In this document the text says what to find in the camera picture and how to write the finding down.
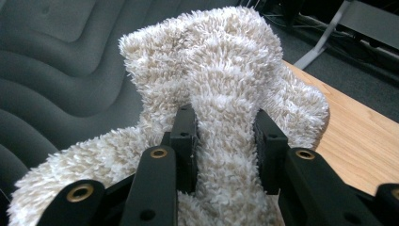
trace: screw hole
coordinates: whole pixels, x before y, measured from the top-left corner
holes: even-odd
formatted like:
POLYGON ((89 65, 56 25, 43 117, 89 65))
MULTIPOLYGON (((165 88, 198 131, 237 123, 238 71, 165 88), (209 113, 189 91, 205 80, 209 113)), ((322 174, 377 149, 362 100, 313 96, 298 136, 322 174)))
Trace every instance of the screw hole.
POLYGON ((144 210, 140 214, 140 219, 144 221, 150 221, 155 218, 155 212, 153 210, 144 210))
POLYGON ((346 219, 346 221, 352 223, 352 224, 361 224, 360 218, 358 218, 356 215, 351 214, 351 213, 344 213, 343 217, 346 219))
POLYGON ((68 192, 67 200, 69 202, 80 202, 87 199, 94 191, 94 187, 91 184, 82 184, 74 187, 68 192))
POLYGON ((165 149, 155 149, 151 152, 150 156, 153 158, 162 158, 167 156, 168 152, 165 149))
POLYGON ((300 158, 306 159, 306 160, 313 160, 315 155, 309 151, 304 151, 304 150, 299 150, 296 151, 296 155, 300 158))

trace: fluffy white fabric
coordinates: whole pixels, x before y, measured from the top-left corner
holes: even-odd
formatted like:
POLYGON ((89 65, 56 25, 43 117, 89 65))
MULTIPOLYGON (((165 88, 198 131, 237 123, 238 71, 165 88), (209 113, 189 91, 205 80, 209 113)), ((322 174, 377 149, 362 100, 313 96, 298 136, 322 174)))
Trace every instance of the fluffy white fabric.
POLYGON ((13 194, 10 224, 35 225, 76 180, 108 187, 134 173, 141 153, 160 143, 177 108, 188 103, 199 120, 199 176, 195 194, 179 193, 179 224, 277 224, 256 168, 256 113, 266 110, 291 146, 312 148, 328 105, 283 64, 279 39, 258 13, 183 14, 123 37, 120 52, 142 95, 137 126, 73 145, 29 171, 13 194))

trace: gray seat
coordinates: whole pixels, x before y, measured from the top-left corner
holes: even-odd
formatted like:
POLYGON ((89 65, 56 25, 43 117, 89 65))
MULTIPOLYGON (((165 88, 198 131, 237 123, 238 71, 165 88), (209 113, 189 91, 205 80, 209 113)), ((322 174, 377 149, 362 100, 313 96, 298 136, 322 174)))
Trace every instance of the gray seat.
POLYGON ((14 183, 48 154, 136 124, 142 106, 119 53, 123 34, 238 2, 0 0, 2 217, 14 183))

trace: dark floor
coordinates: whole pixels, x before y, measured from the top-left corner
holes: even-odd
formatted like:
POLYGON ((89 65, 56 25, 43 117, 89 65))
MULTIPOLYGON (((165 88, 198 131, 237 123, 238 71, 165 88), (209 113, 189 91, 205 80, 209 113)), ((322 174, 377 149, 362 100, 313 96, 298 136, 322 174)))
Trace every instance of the dark floor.
MULTIPOLYGON (((281 40, 284 60, 294 64, 316 44, 321 32, 298 25, 288 29, 284 27, 282 17, 268 17, 266 20, 281 40)), ((372 60, 359 62, 364 56, 361 51, 357 56, 348 55, 334 48, 316 58, 304 71, 345 93, 355 100, 369 106, 382 115, 399 122, 399 66, 376 67, 372 60)))

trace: sherpa fleece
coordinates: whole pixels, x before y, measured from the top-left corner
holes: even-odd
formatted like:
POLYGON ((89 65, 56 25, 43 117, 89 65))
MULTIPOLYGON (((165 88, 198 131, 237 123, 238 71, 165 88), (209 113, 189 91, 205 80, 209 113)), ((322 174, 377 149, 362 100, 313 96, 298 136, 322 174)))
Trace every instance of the sherpa fleece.
POLYGON ((189 103, 199 121, 199 175, 194 194, 179 192, 179 224, 278 224, 258 177, 255 116, 264 109, 290 146, 314 148, 328 105, 284 65, 279 39, 264 19, 249 8, 196 11, 122 37, 120 52, 142 95, 139 122, 31 169, 16 184, 10 225, 35 225, 74 181, 109 187, 134 173, 142 152, 160 143, 177 108, 189 103))

